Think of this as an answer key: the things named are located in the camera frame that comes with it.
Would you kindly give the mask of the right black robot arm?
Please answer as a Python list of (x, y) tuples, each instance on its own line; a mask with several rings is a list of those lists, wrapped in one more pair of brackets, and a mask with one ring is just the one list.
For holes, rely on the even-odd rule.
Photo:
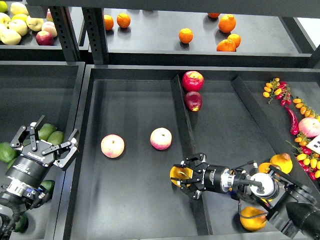
[(251, 162), (255, 173), (250, 175), (241, 166), (230, 169), (209, 164), (204, 153), (197, 153), (169, 173), (170, 180), (191, 199), (197, 200), (205, 191), (226, 194), (238, 201), (242, 220), (265, 219), (277, 230), (293, 239), (298, 232), (320, 238), (320, 210), (309, 187), (298, 182), (271, 164), (260, 172)]

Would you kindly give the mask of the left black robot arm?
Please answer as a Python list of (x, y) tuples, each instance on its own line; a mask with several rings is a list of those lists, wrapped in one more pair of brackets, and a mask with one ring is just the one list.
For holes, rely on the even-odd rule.
[(78, 150), (78, 129), (61, 144), (53, 144), (39, 138), (39, 130), (46, 117), (29, 126), (22, 125), (10, 142), (10, 148), (18, 151), (18, 156), (5, 173), (9, 185), (0, 187), (1, 206), (11, 209), (12, 216), (1, 216), (0, 238), (8, 240), (23, 221), (26, 211), (39, 208), (46, 203), (52, 192), (42, 182), (52, 166), (66, 170), (75, 159)]

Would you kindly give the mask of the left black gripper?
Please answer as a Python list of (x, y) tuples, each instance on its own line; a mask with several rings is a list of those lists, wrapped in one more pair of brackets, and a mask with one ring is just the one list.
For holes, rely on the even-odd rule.
[[(38, 131), (43, 127), (46, 116), (42, 115), (37, 122), (29, 126), (22, 125), (10, 142), (14, 150), (22, 150), (5, 175), (10, 179), (19, 180), (33, 188), (38, 188), (52, 165), (65, 171), (75, 158), (78, 150), (76, 137), (78, 129), (74, 129), (68, 139), (62, 144), (39, 140)], [(23, 141), (29, 137), (30, 144), (23, 146)]]

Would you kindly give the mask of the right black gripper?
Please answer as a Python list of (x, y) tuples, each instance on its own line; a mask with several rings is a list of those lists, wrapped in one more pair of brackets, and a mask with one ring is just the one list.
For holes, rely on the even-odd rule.
[(194, 178), (180, 179), (171, 177), (180, 190), (193, 200), (198, 200), (203, 191), (227, 193), (231, 187), (232, 175), (226, 166), (210, 165), (204, 153), (196, 153), (175, 164), (174, 167), (190, 168)]

